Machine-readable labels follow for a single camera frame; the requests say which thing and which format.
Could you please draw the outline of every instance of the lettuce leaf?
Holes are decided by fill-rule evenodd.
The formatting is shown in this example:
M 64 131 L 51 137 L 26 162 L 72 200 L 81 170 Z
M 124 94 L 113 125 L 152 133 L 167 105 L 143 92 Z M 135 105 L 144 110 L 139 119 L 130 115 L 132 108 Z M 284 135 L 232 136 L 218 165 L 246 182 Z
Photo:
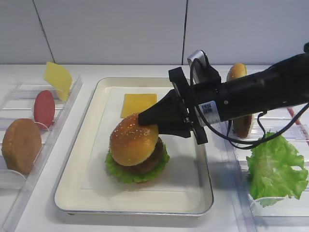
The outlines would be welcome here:
M 114 163 L 112 159 L 112 154 L 110 152 L 107 154 L 105 159 L 108 172 L 111 175 L 115 176 L 119 181 L 125 184 L 138 183 L 141 181 L 150 181 L 156 179 L 160 175 L 160 173 L 164 170 L 168 161 L 169 161 L 169 155 L 166 150 L 165 144 L 163 145 L 163 155 L 158 165 L 151 171 L 144 174 L 134 174 L 122 170 Z
M 266 137 L 274 134 L 267 132 Z M 304 157 L 282 135 L 262 143 L 251 150 L 247 157 L 249 166 L 250 195 L 253 199 L 262 197 L 295 197 L 300 199 L 308 185 L 308 170 L 304 168 Z M 277 199 L 260 201 L 265 207 Z

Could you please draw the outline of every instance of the white tray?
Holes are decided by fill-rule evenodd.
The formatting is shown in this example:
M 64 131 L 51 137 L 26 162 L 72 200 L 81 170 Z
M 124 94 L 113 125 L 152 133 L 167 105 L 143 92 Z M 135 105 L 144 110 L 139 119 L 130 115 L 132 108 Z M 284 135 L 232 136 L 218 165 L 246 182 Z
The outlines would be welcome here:
M 55 191 L 61 210 L 74 213 L 201 216 L 213 204 L 204 145 L 194 136 L 160 135 L 170 155 L 162 175 L 146 184 L 121 184 L 105 170 L 109 136 L 120 118 L 125 93 L 172 89 L 167 78 L 99 81 Z

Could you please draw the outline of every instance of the clear plastic container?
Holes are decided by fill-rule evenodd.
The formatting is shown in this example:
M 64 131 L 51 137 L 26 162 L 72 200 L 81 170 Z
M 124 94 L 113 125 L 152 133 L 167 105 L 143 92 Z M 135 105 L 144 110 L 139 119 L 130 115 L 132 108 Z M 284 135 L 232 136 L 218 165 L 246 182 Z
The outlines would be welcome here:
M 279 111 L 272 111 L 273 115 L 282 115 Z M 282 129 L 292 118 L 288 116 L 274 117 L 267 115 L 261 118 L 261 123 L 266 131 L 276 132 Z M 227 123 L 221 123 L 222 133 L 227 132 Z M 253 130 L 250 136 L 245 140 L 257 140 L 263 135 L 261 129 L 254 122 Z M 283 136 L 304 156 L 305 168 L 309 170 L 309 129 L 306 124 L 292 125 Z M 234 148 L 225 140 L 226 157 L 225 160 L 230 163 L 229 171 L 233 176 L 233 182 L 236 187 L 237 196 L 233 202 L 234 208 L 239 210 L 239 230 L 240 231 L 258 231 L 259 226 L 309 226 L 309 186 L 302 193 L 299 200 L 295 198 L 266 197 L 253 200 L 249 193 L 248 165 L 246 157 L 251 155 L 251 150 L 241 150 Z M 260 203 L 275 201 L 271 206 L 262 207 Z
M 81 87 L 82 80 L 79 77 L 72 84 L 70 96 L 66 102 L 59 100 L 56 90 L 46 82 L 43 84 L 10 84 L 0 88 L 0 100 L 2 100 L 0 101 L 0 147 L 5 131 L 14 120 L 18 118 L 33 119 L 32 107 L 38 93 L 43 90 L 51 91 L 56 105 L 53 125 L 48 129 L 41 130 L 42 148 L 29 175 L 25 176 L 7 169 L 0 152 L 1 232 L 15 230 Z

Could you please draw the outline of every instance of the cable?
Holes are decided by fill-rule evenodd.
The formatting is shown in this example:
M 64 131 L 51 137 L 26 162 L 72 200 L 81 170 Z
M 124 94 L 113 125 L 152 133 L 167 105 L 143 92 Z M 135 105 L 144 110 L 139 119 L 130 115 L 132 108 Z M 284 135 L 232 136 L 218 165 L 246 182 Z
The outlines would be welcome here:
M 231 142 L 234 142 L 234 143 L 238 143 L 238 144 L 251 145 L 251 146 L 247 146 L 247 147 L 238 147 L 238 146 L 237 146 L 237 148 L 239 148 L 239 149 L 252 149 L 252 148 L 254 148 L 254 147 L 257 147 L 257 146 L 260 145 L 261 143 L 267 142 L 267 141 L 269 141 L 269 140 L 272 140 L 272 139 L 278 137 L 279 135 L 281 135 L 281 134 L 283 134 L 284 132 L 286 132 L 286 131 L 298 120 L 298 118 L 309 108 L 309 103 L 308 103 L 308 104 L 306 104 L 306 105 L 305 105 L 305 106 L 292 118 L 292 120 L 291 120 L 285 127 L 283 127 L 280 131 L 277 131 L 276 133 L 274 133 L 273 135 L 271 135 L 271 136 L 269 136 L 269 137 L 267 137 L 267 138 L 265 138 L 266 132 L 265 132 L 265 129 L 264 129 L 264 127 L 262 126 L 260 120 L 259 120 L 259 118 L 260 118 L 262 115 L 265 115 L 266 112 L 260 113 L 259 116 L 258 116 L 258 121 L 257 121 L 258 124 L 259 124 L 259 126 L 260 126 L 261 129 L 263 130 L 263 133 L 264 133 L 264 135 L 263 135 L 263 137 L 262 137 L 261 139 L 256 140 L 256 141 L 243 141 L 243 140 L 233 139 L 233 138 L 231 138 L 231 137 L 228 137 L 228 136 L 227 136 L 228 134 L 227 134 L 227 135 L 224 135 L 224 134 L 220 133 L 219 131 L 217 131 L 215 128 L 213 128 L 213 127 L 210 125 L 210 123 L 207 121 L 207 119 L 205 118 L 205 116 L 203 115 L 203 113 L 202 113 L 200 107 L 197 106 L 197 100 L 196 100 L 195 91 L 194 91 L 194 88 L 193 88 L 193 86 L 194 86 L 194 85 L 193 85 L 193 68 L 194 68 L 194 66 L 195 66 L 195 64 L 196 64 L 197 62 L 202 66 L 200 60 L 196 58 L 196 59 L 193 60 L 193 62 L 192 62 L 192 64 L 191 64 L 191 67 L 190 67 L 190 89 L 191 89 L 191 91 L 192 91 L 193 99 L 194 99 L 194 101 L 195 101 L 195 102 L 194 102 L 195 108 L 196 108 L 198 114 L 200 115 L 201 119 L 202 119 L 203 122 L 205 123 L 205 125 L 206 125 L 213 133 L 215 133 L 215 134 L 218 135 L 219 137 L 228 140 L 230 143 L 231 143 Z

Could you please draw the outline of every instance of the white wall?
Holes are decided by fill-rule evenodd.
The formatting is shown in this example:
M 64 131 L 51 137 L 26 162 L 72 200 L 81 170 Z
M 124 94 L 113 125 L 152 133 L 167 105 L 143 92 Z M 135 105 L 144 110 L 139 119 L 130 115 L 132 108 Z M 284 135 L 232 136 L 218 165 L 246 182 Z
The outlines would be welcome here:
M 309 0 L 188 0 L 186 32 L 187 0 L 34 1 L 57 63 L 272 64 L 309 41 Z M 51 60 L 32 0 L 0 0 L 0 64 Z
M 0 0 L 0 64 L 51 61 L 31 0 Z
M 309 0 L 189 0 L 185 58 L 202 49 L 212 64 L 268 65 L 306 42 Z
M 185 0 L 36 0 L 56 62 L 181 64 Z

